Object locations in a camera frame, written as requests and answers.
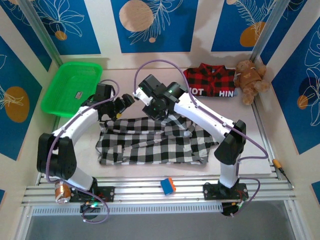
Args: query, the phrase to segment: brown teddy bear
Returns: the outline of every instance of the brown teddy bear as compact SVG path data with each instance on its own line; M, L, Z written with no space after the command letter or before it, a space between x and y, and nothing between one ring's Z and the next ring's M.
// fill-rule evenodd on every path
M237 79L234 81L234 85L236 88L242 89L242 101L245 105L252 104L258 93L269 90L270 83L262 79L266 69L266 65L256 69L255 64L250 60L243 60L237 64L235 68Z

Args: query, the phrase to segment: plaid shirt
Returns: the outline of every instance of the plaid shirt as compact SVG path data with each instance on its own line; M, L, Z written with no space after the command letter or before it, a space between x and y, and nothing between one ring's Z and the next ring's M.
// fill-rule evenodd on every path
M194 96L234 96L235 69L226 69L224 65L211 66L201 63L199 67L188 68L183 73L189 83L189 90Z
M208 162L212 136L191 120L170 114L163 121L148 117L100 123L98 161L109 164Z

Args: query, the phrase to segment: plastic basket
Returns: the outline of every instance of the plastic basket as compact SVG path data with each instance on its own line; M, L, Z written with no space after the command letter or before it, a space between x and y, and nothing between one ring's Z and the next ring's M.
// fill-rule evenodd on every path
M71 118L81 104L95 93L102 71L102 67L95 63L63 64L43 97L42 110L48 114Z

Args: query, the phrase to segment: black and white checkered shirt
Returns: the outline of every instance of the black and white checkered shirt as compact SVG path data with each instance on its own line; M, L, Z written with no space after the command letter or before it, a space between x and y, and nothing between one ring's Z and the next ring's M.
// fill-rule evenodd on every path
M208 162L212 136L179 114L163 121L148 117L100 123L99 162L108 164Z

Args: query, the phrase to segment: collar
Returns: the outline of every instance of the collar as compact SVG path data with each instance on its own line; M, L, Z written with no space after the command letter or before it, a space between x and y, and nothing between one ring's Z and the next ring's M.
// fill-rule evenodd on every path
M198 71L205 76L215 76L216 74L224 75L226 73L226 67L224 65L208 65L201 63L198 67Z

